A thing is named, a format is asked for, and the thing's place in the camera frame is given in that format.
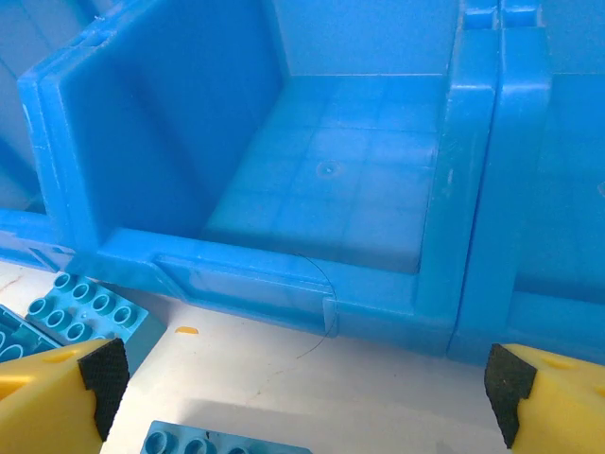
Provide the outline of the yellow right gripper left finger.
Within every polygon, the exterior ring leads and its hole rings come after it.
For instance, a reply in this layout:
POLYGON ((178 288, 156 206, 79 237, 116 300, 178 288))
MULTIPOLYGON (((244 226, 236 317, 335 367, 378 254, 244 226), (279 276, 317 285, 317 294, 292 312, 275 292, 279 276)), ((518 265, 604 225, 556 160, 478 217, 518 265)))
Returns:
POLYGON ((119 338, 2 363, 1 451, 98 453, 129 381, 119 338))

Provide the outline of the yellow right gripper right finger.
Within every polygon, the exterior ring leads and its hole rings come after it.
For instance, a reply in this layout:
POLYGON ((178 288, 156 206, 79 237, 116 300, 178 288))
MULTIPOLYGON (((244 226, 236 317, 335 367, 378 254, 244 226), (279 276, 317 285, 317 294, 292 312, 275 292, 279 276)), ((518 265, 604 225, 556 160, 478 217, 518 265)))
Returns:
POLYGON ((604 452, 602 365, 495 343, 484 386, 510 452, 604 452))

